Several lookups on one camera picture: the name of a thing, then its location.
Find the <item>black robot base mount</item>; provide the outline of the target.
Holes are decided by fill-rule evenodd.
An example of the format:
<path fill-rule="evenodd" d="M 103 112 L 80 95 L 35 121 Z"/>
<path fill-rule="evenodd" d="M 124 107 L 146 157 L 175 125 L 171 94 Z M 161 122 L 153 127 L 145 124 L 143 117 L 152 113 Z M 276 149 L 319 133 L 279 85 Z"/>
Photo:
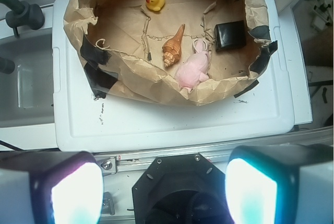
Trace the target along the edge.
<path fill-rule="evenodd" d="M 157 157 L 132 188 L 136 223 L 233 223 L 225 174 L 201 154 Z"/>

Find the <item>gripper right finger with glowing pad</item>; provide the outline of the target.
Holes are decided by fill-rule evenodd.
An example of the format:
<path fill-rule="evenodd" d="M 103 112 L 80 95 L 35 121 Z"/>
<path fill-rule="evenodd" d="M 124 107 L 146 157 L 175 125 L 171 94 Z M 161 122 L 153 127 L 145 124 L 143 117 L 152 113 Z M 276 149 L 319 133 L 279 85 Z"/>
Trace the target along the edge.
<path fill-rule="evenodd" d="M 238 146 L 225 194 L 235 223 L 333 223 L 333 147 Z"/>

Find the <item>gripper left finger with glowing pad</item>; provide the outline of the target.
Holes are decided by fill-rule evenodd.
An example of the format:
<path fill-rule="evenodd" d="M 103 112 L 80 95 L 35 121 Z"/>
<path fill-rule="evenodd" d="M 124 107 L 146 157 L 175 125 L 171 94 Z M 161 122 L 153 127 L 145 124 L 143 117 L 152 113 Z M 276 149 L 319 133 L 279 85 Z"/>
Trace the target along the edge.
<path fill-rule="evenodd" d="M 1 152 L 1 223 L 97 223 L 102 201 L 89 152 Z"/>

